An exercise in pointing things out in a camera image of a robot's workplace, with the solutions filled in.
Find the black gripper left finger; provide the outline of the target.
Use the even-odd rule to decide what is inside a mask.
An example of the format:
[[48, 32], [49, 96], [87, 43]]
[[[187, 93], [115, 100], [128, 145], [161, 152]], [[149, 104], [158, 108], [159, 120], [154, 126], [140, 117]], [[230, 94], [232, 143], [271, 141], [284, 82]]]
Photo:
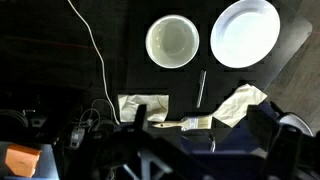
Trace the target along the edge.
[[135, 120], [133, 123], [133, 126], [136, 130], [143, 130], [146, 127], [146, 125], [147, 125], [146, 111], [147, 111], [146, 104], [142, 104], [142, 105], [138, 106]]

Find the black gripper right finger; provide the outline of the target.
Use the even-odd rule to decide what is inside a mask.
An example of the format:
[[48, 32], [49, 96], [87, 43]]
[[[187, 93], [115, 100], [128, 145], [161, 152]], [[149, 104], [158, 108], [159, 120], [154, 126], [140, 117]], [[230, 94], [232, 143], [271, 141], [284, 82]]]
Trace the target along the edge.
[[250, 133], [258, 141], [259, 147], [267, 150], [270, 144], [271, 124], [268, 115], [258, 106], [247, 108], [247, 125]]

